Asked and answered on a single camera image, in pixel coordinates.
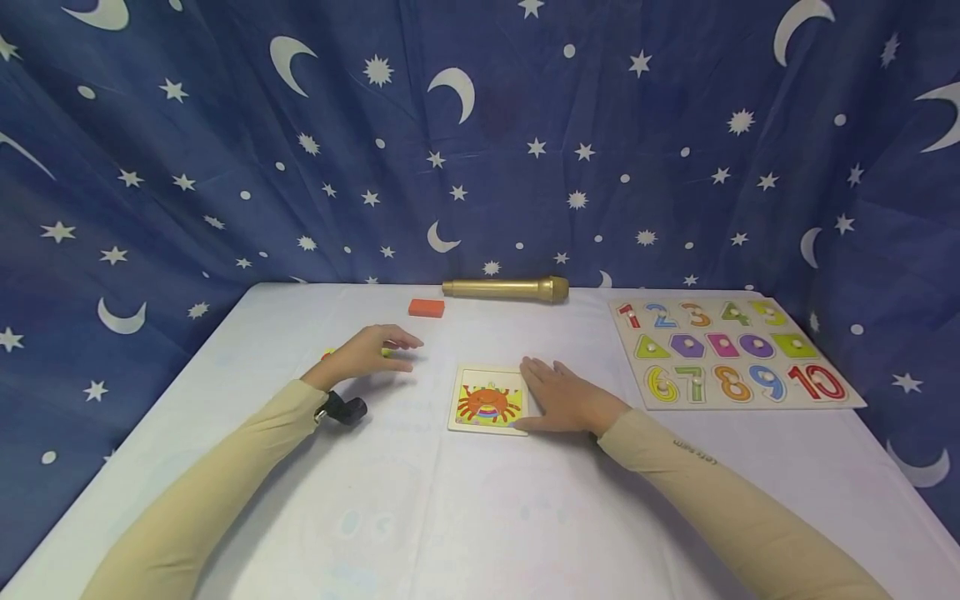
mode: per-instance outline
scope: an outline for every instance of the hand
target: hand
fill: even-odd
[[[414,369],[412,363],[386,358],[382,350],[408,350],[421,346],[423,342],[397,325],[368,325],[325,360],[314,365],[300,380],[318,390],[329,392],[330,388],[344,379],[381,371],[410,372]]]
[[[630,410],[606,390],[581,379],[560,361],[550,369],[538,358],[523,357],[520,374],[545,413],[514,423],[523,431],[590,431],[598,438]]]

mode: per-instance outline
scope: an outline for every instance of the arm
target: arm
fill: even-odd
[[[595,433],[600,447],[666,496],[760,600],[890,598],[863,567],[772,497],[646,413],[554,365],[524,359],[520,370],[546,415],[516,426]]]
[[[82,600],[189,600],[210,553],[267,474],[316,429],[314,415],[340,381],[377,371],[411,371],[384,348],[422,342],[396,325],[365,327],[291,381],[187,470],[124,532]]]

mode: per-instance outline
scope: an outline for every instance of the gold microphone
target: gold microphone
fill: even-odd
[[[444,296],[454,298],[516,298],[559,304],[570,293],[570,282],[563,277],[490,281],[454,279],[444,281]]]

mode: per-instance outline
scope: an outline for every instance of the red number 10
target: red number 10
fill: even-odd
[[[847,390],[837,381],[833,373],[827,371],[820,365],[807,365],[806,373],[801,371],[800,367],[794,365],[793,369],[788,371],[787,374],[790,375],[791,379],[799,381],[814,400],[830,402],[831,400],[840,401],[847,397]],[[824,379],[829,382],[829,388],[824,385]],[[820,394],[830,399],[821,400]]]

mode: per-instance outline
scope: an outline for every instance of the table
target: table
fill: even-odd
[[[325,349],[376,322],[425,342],[414,373],[338,388],[370,415],[355,430],[324,422],[272,473],[198,598],[749,597],[655,490],[584,436],[445,427],[458,363],[515,365],[525,354],[563,360],[642,406],[607,301],[664,292],[574,289],[562,306],[447,299],[441,320],[406,316],[410,298],[439,294],[253,287],[0,599],[79,597],[164,488]],[[656,417],[824,532],[894,597],[956,598],[960,549],[852,411]]]

